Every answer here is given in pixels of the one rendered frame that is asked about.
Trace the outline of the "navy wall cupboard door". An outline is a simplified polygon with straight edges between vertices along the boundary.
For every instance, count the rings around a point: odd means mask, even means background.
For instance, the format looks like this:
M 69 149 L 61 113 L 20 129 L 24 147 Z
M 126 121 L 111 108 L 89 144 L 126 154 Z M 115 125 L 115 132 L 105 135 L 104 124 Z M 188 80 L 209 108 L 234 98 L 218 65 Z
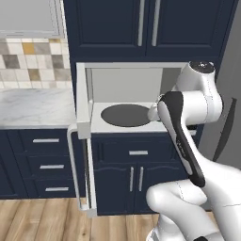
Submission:
M 162 61 L 216 59 L 234 0 L 161 0 L 156 46 L 152 46 L 155 0 L 150 0 L 146 54 Z
M 140 0 L 63 0 L 72 58 L 140 57 Z

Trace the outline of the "grey framed window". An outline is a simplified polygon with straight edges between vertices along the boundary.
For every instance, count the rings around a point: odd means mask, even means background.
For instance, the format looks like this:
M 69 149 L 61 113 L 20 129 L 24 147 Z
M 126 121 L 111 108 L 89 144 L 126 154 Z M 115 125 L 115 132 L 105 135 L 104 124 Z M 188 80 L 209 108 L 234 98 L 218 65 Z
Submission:
M 0 0 L 0 39 L 65 37 L 61 0 Z

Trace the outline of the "wide navy drawer front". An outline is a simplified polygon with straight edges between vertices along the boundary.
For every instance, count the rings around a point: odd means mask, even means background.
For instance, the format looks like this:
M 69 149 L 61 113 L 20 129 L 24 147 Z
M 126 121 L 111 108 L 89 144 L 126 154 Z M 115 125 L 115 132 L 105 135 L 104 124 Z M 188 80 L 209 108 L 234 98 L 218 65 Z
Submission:
M 167 137 L 94 138 L 94 160 L 103 163 L 180 162 L 173 143 Z M 148 155 L 129 155 L 129 151 L 148 151 Z

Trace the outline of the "grey fridge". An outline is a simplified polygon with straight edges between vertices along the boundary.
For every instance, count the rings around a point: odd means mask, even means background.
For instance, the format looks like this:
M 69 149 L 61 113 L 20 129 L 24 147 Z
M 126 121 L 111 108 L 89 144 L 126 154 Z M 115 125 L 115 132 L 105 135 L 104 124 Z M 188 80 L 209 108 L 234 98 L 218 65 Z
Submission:
M 223 98 L 224 110 L 217 122 L 204 125 L 199 151 L 209 160 L 213 160 L 232 98 L 236 98 L 233 129 L 217 162 L 241 169 L 241 0 L 238 0 L 230 36 L 220 65 L 217 89 Z

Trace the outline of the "white microwave door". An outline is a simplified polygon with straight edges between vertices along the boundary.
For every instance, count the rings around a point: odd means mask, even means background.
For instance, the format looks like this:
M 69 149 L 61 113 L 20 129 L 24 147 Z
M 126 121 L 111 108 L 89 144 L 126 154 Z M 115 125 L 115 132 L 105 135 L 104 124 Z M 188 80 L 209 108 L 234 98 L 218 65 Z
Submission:
M 76 64 L 76 123 L 78 138 L 82 140 L 84 154 L 84 174 L 86 203 L 83 211 L 88 217 L 97 217 L 97 201 L 94 181 L 93 159 L 91 149 L 91 121 L 88 102 L 88 81 L 84 63 Z

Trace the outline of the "white microwave oven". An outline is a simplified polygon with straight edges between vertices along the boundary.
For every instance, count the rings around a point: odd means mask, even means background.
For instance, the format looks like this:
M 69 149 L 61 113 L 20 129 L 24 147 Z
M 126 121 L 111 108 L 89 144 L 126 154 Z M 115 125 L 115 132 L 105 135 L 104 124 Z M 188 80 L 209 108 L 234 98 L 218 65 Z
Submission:
M 166 133 L 160 121 L 139 127 L 119 127 L 105 122 L 101 113 L 115 104 L 150 107 L 160 94 L 163 66 L 131 63 L 84 63 L 88 81 L 91 133 Z

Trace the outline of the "navy base cupboard door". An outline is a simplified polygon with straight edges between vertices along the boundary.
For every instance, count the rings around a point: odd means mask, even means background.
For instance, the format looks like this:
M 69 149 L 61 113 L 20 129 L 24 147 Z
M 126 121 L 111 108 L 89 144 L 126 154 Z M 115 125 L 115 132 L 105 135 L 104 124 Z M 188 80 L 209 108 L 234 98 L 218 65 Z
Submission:
M 138 191 L 139 170 L 144 168 L 142 191 Z M 153 214 L 146 202 L 146 193 L 150 186 L 158 185 L 160 183 L 184 180 L 187 178 L 185 169 L 181 164 L 157 164 L 157 163 L 143 163 L 137 165 L 137 188 L 135 195 L 135 214 Z
M 134 210 L 136 174 L 129 191 L 131 164 L 95 164 L 94 179 L 99 216 L 129 215 Z

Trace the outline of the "dark grey microwave turntable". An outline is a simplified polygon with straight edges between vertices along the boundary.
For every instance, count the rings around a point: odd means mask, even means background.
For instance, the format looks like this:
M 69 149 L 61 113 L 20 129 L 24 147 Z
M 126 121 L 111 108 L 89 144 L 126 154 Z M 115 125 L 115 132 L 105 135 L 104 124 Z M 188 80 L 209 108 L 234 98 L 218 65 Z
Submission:
M 139 104 L 115 104 L 101 113 L 102 119 L 114 126 L 139 127 L 150 122 L 148 108 Z

